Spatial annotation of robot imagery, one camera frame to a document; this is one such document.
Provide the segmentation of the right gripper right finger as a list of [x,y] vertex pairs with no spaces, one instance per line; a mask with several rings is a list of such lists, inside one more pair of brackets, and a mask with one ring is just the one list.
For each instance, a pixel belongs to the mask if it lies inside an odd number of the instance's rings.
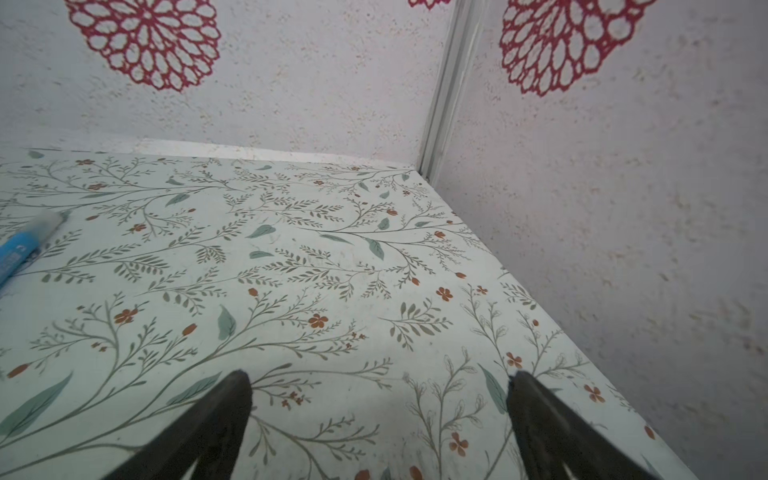
[[530,479],[644,479],[655,476],[598,433],[533,375],[508,378],[516,443]]

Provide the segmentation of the blue pen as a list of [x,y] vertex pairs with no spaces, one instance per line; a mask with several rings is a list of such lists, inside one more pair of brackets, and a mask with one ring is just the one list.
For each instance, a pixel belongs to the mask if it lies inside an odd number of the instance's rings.
[[52,236],[66,218],[65,213],[43,211],[1,245],[1,286]]

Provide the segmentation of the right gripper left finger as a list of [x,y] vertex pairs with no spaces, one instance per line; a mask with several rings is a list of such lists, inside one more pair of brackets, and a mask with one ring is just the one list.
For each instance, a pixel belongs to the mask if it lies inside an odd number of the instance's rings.
[[229,479],[252,409],[242,370],[228,374],[108,479]]

